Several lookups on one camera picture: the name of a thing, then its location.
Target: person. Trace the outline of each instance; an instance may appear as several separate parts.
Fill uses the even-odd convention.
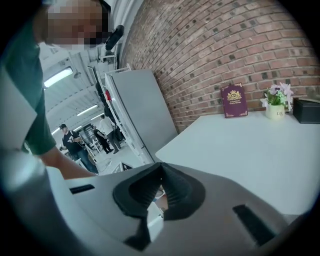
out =
[[[46,166],[55,167],[64,179],[95,176],[64,156],[46,119],[44,77],[39,59],[40,43],[77,49],[94,47],[107,40],[110,10],[103,0],[59,0],[42,4],[20,31],[11,38],[0,60],[0,80],[16,93],[14,98],[26,104],[34,121],[26,131],[25,142],[32,154]],[[4,86],[0,86],[0,95]],[[19,145],[14,149],[26,149]]]
[[[105,117],[104,114],[100,118],[100,130],[106,135],[112,147],[114,148],[113,154],[116,154],[121,149],[120,143],[115,137],[116,125],[108,116]]]
[[[88,152],[80,145],[80,136],[75,131],[70,131],[64,123],[60,125],[60,130],[64,134],[62,138],[62,148],[68,150],[73,158],[80,158],[90,172],[98,174],[97,167],[89,160]]]
[[[107,137],[102,134],[101,131],[99,131],[97,129],[97,127],[93,124],[92,126],[92,129],[93,129],[93,134],[94,136],[96,137],[96,139],[98,140],[98,142],[101,144],[103,150],[109,154],[110,152],[114,151],[113,149],[110,149],[109,145],[108,145],[108,142],[107,142]]]

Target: red brick wall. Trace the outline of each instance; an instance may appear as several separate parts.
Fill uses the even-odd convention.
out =
[[[250,111],[263,90],[290,83],[296,95],[320,85],[308,40],[275,0],[145,0],[121,60],[151,69],[179,132],[223,113],[220,87],[242,83]]]

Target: white refrigerator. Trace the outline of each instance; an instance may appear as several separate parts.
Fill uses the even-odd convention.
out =
[[[106,73],[99,82],[110,95],[108,100],[104,94],[106,102],[134,154],[143,165],[159,162],[156,152],[178,133],[152,71]]]

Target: fluorescent light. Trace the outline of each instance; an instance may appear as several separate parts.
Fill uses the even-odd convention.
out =
[[[79,126],[78,128],[75,128],[73,131],[76,132],[76,131],[78,131],[81,127],[82,127],[82,125]]]
[[[100,117],[100,116],[102,116],[104,113],[101,113],[101,114],[98,114],[97,116],[95,116],[94,118],[91,118],[91,120],[94,120],[94,119],[96,119],[96,118],[98,118],[98,117]]]
[[[54,135],[57,131],[59,131],[60,130],[60,128],[58,127],[57,129],[55,129],[52,133],[51,133],[51,135]]]
[[[82,111],[81,113],[77,114],[77,116],[81,116],[82,114],[84,114],[84,113],[86,113],[86,112],[88,112],[88,111],[90,111],[90,110],[93,110],[93,109],[95,109],[96,107],[98,107],[98,105],[94,105],[94,106],[92,106],[92,107],[89,107],[89,108],[86,109],[85,111]]]
[[[60,81],[61,79],[64,79],[67,76],[70,76],[72,73],[73,73],[72,68],[68,67],[62,70],[61,72],[59,72],[58,74],[55,74],[53,77],[49,78],[47,81],[45,81],[44,86],[49,88],[50,86]]]

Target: green shirt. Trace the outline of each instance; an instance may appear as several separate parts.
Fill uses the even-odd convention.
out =
[[[56,145],[46,118],[44,77],[39,55],[40,47],[35,41],[30,20],[12,38],[2,59],[14,85],[37,113],[25,138],[34,155],[42,155]]]

